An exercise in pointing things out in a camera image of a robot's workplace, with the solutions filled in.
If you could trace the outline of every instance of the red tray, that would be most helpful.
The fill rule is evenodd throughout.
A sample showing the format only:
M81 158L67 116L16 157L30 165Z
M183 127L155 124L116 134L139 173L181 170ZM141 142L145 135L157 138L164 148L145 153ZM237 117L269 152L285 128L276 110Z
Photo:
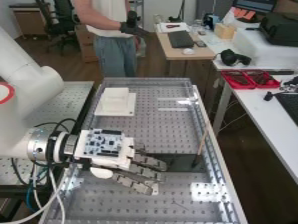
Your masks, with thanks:
M244 71L245 76L254 82L254 85L260 89L280 88L281 83L270 76L270 74L261 70Z
M238 70L222 71L221 75L225 78L226 82L230 84L232 88L234 89L256 88L256 83L249 78L249 76L244 74L242 71Z

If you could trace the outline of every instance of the circuit board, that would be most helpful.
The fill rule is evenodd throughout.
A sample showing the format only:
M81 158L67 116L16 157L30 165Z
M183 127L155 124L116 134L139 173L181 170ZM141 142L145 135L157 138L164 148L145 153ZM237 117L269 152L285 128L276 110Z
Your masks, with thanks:
M91 130L87 136L84 155L119 157L124 137L121 131Z

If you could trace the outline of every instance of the black box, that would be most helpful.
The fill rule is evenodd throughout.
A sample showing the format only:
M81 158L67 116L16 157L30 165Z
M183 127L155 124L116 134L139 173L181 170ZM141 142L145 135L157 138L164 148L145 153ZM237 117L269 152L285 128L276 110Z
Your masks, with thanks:
M269 13L261 22L261 32L272 44L298 47L298 14Z

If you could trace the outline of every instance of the white wall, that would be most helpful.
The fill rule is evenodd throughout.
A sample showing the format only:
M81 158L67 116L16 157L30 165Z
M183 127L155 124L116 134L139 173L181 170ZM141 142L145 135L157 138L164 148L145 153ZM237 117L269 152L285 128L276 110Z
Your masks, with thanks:
M155 31L153 16L160 14L168 19L171 16L177 17L183 0L144 0L145 1L145 29ZM196 18L197 0L185 1L185 22L192 25Z
M12 36L18 38L20 36L20 30L16 23L16 18L10 10L8 6L14 4L15 0L0 0L0 26Z
M45 0L53 6L53 0ZM145 29L155 31L153 15L177 17L183 0L144 0L145 1ZM16 18L8 6L15 3L32 3L35 0L0 0L0 26L7 30L12 38L20 36L20 30ZM185 4L185 21L192 24L196 15L196 0L186 0Z

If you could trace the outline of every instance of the red object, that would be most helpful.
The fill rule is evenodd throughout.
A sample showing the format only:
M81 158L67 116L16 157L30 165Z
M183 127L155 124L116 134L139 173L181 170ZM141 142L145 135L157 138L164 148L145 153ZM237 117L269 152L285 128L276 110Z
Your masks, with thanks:
M237 18L245 17L246 12L248 12L248 10L246 9L242 9L236 17Z
M244 72L238 70L222 71L221 75L225 78L226 82L230 84L233 89L256 88L254 82L250 80L249 77L246 77L246 75L244 75Z
M238 16L240 12L241 12L241 9L240 8L236 8L236 10L234 10L234 16L236 17Z
M256 15L256 12L254 11L249 11L249 13L244 16L244 18L250 20L254 15Z
M0 82L0 85L2 85L2 86L6 86L6 87L8 88L8 91L10 91L8 96L7 96L3 100L0 100L0 104L4 104L4 103L7 103L7 102L12 99L12 97L15 96L15 89L14 89L14 87L12 87L11 85L8 85L6 82Z
M176 28L176 27L180 27L180 25L167 25L167 28Z
M244 74L254 82L256 87L260 89L274 89L274 88L280 88L281 86L281 83L265 71L246 70L244 71Z
M233 89L276 89L281 83L262 70L228 70L222 77Z

